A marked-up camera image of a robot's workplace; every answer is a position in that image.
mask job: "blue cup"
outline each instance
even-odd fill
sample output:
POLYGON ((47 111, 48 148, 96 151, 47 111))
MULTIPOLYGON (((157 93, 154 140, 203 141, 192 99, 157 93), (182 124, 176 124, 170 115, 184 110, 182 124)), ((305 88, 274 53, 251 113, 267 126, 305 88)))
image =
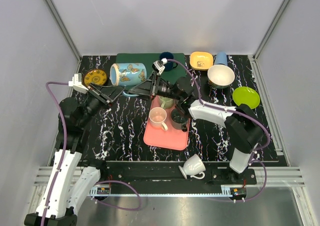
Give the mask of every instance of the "blue cup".
POLYGON ((135 86, 146 78, 147 70, 143 63, 114 63, 110 68, 110 80, 114 86, 135 86))
MULTIPOLYGON (((174 55, 171 52, 162 52, 159 56, 159 60, 162 60, 163 58, 167 58, 167 59, 174 59, 174 55)), ((176 68, 178 66, 178 64, 176 64, 176 66, 174 67, 174 63, 173 62, 167 62, 167 64, 164 65, 165 72, 171 71, 172 69, 176 68)))
POLYGON ((227 60, 227 55, 224 52, 219 52, 216 57, 215 57, 215 61, 214 61, 214 65, 216 64, 222 64, 227 66, 228 65, 228 60, 227 60))

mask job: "black marble surface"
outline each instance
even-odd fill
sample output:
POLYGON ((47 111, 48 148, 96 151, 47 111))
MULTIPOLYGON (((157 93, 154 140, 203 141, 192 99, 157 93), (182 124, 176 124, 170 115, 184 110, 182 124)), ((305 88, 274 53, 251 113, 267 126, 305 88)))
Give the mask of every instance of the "black marble surface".
MULTIPOLYGON (((116 56, 83 56, 79 72, 84 76, 92 69, 102 69, 109 74, 116 56)), ((251 65, 247 56, 228 56, 228 66, 235 72, 235 81, 230 88, 212 89, 207 81, 206 71, 195 71, 185 65, 201 86, 202 99, 226 106, 236 106, 232 100, 235 88, 248 86, 258 91, 251 65)), ((83 94, 74 92, 79 101, 83 94)), ((116 161, 185 161, 198 154, 203 161, 228 161, 229 137, 225 128, 216 124, 192 120, 188 136, 188 147, 183 151, 150 147, 144 143, 144 130, 148 119, 150 101, 121 96, 109 110, 101 110, 90 122, 90 136, 82 158, 98 158, 116 161)), ((260 121, 269 129, 262 104, 254 109, 260 121)), ((273 141, 258 155, 263 161, 277 161, 273 141)))

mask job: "white cup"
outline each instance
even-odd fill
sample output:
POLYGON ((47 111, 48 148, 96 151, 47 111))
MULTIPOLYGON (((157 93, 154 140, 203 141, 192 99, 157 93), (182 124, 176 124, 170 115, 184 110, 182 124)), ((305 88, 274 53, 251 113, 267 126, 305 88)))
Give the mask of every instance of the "white cup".
POLYGON ((179 166, 181 173, 183 174, 184 178, 187 179, 187 175, 190 177, 194 177, 196 179, 203 179, 205 177, 204 171, 206 167, 204 163, 201 161, 198 155, 193 155, 189 158, 183 165, 183 167, 179 166))
POLYGON ((165 123, 166 118, 167 112, 161 107, 154 107, 149 112, 150 123, 154 128, 161 128, 163 131, 167 131, 168 126, 165 123))

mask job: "white connector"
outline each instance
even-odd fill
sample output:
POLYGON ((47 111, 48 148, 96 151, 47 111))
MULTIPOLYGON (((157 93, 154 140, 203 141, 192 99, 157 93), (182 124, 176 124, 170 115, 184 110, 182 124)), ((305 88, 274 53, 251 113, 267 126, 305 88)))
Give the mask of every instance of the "white connector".
POLYGON ((69 81, 69 86, 73 87, 77 92, 81 92, 81 93, 87 93, 87 91, 89 90, 87 87, 85 87, 82 84, 82 75, 81 73, 76 73, 73 77, 72 77, 72 81, 69 81))
POLYGON ((161 61, 164 65, 168 63, 168 60, 166 58, 162 58, 161 61))
POLYGON ((168 61, 166 60, 166 58, 162 59, 161 62, 160 61, 155 61, 153 63, 153 66, 155 66, 155 70, 157 71, 158 75, 161 75, 162 72, 164 72, 165 70, 165 66, 164 66, 164 61, 167 63, 168 61))

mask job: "gray wall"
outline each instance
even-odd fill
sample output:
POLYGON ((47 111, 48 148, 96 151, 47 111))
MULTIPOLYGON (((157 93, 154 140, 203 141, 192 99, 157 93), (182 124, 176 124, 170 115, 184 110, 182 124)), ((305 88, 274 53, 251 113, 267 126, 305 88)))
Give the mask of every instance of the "gray wall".
POLYGON ((258 58, 289 158, 320 221, 320 0, 292 0, 258 58))
POLYGON ((283 0, 53 0, 82 55, 253 54, 283 0))
POLYGON ((45 83, 66 82, 77 62, 43 0, 0 0, 0 15, 0 224, 15 226, 58 126, 45 83))

